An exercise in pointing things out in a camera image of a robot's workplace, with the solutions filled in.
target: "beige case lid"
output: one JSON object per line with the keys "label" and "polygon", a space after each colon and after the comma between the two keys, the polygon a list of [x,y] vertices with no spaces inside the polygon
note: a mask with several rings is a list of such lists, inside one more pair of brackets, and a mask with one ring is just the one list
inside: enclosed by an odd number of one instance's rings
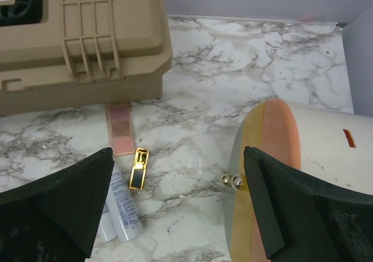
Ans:
{"label": "beige case lid", "polygon": [[89,84],[164,70],[163,0],[43,0],[38,24],[0,27],[0,93]]}

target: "toolbox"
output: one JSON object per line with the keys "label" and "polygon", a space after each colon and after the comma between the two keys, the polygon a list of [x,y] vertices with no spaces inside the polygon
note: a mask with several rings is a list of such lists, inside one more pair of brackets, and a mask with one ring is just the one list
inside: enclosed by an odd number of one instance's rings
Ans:
{"label": "toolbox", "polygon": [[163,0],[0,0],[0,115],[157,98]]}

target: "marble surface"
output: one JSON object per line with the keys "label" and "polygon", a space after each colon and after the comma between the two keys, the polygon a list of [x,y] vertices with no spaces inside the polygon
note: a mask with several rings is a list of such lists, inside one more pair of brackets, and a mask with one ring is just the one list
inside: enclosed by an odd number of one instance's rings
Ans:
{"label": "marble surface", "polygon": [[[133,198],[145,232],[102,244],[87,261],[230,261],[223,187],[245,114],[271,97],[352,112],[340,31],[333,26],[170,18],[172,69],[161,99],[132,103],[138,147],[152,151]],[[108,146],[104,106],[0,119],[0,191]],[[133,156],[118,160],[129,177]]]}

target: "yellow stripe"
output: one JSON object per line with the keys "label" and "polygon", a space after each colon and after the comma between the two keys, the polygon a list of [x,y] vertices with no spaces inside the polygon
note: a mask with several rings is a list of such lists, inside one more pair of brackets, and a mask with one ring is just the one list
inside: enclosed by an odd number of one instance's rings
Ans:
{"label": "yellow stripe", "polygon": [[[244,120],[242,142],[238,173],[245,175],[244,150],[246,146],[260,148],[262,137],[262,124],[264,103],[253,108]],[[252,245],[252,227],[254,222],[254,209],[252,207],[249,190],[235,194],[230,254],[233,262],[250,262]]]}

